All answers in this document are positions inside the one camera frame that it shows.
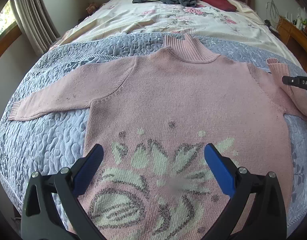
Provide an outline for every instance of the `bottle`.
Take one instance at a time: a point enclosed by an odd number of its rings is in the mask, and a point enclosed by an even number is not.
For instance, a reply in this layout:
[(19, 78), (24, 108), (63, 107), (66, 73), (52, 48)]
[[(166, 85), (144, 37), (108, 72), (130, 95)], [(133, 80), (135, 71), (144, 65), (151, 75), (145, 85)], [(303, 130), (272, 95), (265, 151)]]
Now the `bottle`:
[(299, 29), (299, 30), (300, 30), (300, 28), (301, 28), (301, 23), (302, 23), (302, 18), (301, 18), (300, 15), (298, 14), (298, 16), (297, 16), (297, 25), (296, 25), (296, 27), (297, 27), (297, 29)]

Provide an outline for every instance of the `curtain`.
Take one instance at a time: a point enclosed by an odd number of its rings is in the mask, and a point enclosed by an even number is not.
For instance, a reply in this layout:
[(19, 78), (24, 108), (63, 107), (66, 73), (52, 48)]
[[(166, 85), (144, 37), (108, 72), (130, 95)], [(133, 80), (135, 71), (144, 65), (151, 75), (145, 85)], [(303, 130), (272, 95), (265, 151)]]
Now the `curtain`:
[(16, 22), (38, 56), (60, 36), (53, 27), (42, 0), (10, 0)]

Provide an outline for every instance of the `bed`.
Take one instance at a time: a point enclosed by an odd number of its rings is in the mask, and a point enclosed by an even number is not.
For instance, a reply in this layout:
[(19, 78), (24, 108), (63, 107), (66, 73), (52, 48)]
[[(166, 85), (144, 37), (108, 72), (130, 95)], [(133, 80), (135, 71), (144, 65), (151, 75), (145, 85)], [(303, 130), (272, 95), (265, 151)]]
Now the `bed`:
[[(132, 4), (111, 0), (65, 35), (26, 74), (11, 97), (0, 121), (0, 181), (21, 213), (30, 175), (43, 175), (71, 167), (82, 157), (88, 109), (55, 112), (28, 122), (10, 122), (14, 101), (40, 90), (71, 70), (119, 57), (147, 55), (163, 46), (165, 35), (197, 37), (215, 53), (250, 62), (269, 71), (270, 57), (291, 66), (292, 75), (306, 75), (300, 63), (251, 9), (251, 0), (228, 0), (237, 12), (224, 12), (198, 1), (196, 8), (159, 1)], [(307, 122), (285, 115), (289, 127), (294, 182), (287, 212), (287, 234), (307, 213)], [(62, 221), (68, 226), (61, 203), (54, 196)]]

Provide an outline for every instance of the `floral bedsheet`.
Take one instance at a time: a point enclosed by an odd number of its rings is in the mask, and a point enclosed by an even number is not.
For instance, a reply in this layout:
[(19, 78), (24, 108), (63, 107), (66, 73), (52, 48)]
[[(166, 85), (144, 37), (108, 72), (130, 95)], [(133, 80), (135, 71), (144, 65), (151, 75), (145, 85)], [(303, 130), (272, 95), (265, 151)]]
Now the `floral bedsheet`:
[(229, 0), (237, 12), (225, 12), (197, 0), (196, 8), (163, 4), (160, 1), (133, 4), (111, 0), (92, 16), (68, 30), (51, 49), (70, 42), (93, 41), (130, 33), (190, 33), (242, 42), (278, 54), (301, 67), (251, 8)]

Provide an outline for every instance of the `sweater collar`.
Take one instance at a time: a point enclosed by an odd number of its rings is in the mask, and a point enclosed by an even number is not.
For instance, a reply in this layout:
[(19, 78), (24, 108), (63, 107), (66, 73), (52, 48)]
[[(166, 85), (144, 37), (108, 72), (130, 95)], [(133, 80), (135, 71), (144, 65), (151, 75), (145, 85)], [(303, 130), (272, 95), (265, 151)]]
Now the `sweater collar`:
[(207, 49), (197, 38), (193, 38), (188, 33), (183, 41), (166, 35), (165, 47), (185, 62), (209, 63), (220, 56)]

